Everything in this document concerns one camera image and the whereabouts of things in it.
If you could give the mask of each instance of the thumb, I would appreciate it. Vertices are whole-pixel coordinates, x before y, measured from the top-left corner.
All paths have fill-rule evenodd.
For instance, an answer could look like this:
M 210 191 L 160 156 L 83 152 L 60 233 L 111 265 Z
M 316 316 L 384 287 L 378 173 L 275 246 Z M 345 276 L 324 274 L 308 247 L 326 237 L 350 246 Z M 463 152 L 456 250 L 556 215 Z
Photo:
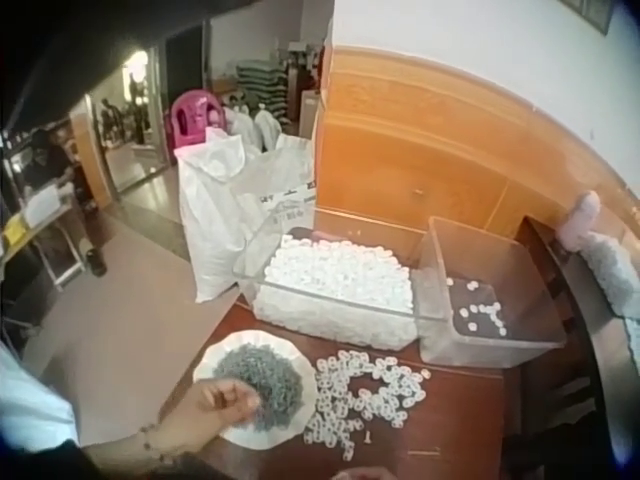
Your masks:
M 223 428 L 230 427 L 250 417 L 259 405 L 260 399 L 254 395 L 239 398 L 233 405 L 218 410 L 216 412 L 217 420 Z

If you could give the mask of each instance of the clear plastic bin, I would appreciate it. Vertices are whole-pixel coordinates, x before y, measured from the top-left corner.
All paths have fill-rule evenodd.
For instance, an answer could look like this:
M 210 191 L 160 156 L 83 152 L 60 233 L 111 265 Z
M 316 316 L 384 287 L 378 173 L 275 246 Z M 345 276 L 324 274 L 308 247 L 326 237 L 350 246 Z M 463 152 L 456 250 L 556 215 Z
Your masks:
M 554 302 L 523 245 L 435 217 L 428 236 L 439 258 L 439 282 L 446 286 L 448 322 L 438 336 L 420 335 L 425 362 L 510 368 L 564 345 Z M 478 286 L 472 291 L 473 281 Z M 478 309 L 495 302 L 506 332 L 500 332 L 495 317 L 471 311 L 472 305 Z
M 411 269 L 413 314 L 268 282 L 264 271 L 284 234 L 313 241 L 349 240 L 392 250 L 399 263 Z M 423 232 L 288 203 L 280 204 L 267 218 L 236 260 L 233 273 L 258 319 L 331 340 L 399 350 L 417 339 L 416 326 L 423 333 L 448 326 L 445 315 L 448 310 L 444 308 L 443 291 L 437 282 L 437 258 L 435 246 Z

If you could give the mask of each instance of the beaded bracelet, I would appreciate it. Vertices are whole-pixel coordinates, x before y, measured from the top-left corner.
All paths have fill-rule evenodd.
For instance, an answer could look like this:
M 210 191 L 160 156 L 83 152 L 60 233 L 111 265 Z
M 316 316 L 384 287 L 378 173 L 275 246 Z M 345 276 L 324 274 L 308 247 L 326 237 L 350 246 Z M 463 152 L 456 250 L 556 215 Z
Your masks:
M 157 429 L 158 429 L 158 426 L 155 424 L 145 425 L 140 429 L 140 433 L 144 435 L 144 442 L 142 444 L 142 447 L 146 452 L 153 454 L 158 460 L 158 462 L 160 462 L 161 465 L 166 467 L 172 467 L 176 464 L 175 458 L 169 455 L 165 455 L 162 452 L 159 452 L 157 449 L 153 447 L 153 445 L 151 445 L 151 442 L 149 441 L 149 432 L 155 431 Z

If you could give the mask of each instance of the chair backrest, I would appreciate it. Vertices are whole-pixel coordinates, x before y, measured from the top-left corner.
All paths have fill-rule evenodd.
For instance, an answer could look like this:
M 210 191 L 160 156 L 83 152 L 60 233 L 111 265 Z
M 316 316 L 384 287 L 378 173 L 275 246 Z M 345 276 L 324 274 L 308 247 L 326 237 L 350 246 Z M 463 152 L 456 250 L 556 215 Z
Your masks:
M 204 143 L 206 127 L 227 129 L 224 109 L 206 90 L 190 90 L 171 106 L 174 148 Z

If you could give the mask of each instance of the yellow object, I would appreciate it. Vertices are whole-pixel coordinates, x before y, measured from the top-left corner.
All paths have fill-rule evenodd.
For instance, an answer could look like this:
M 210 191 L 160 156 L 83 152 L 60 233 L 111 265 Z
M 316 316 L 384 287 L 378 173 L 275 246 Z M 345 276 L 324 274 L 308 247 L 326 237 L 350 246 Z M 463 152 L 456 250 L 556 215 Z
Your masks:
M 2 233 L 7 237 L 9 245 L 13 246 L 27 234 L 27 230 L 22 213 L 17 213 L 9 219 Z

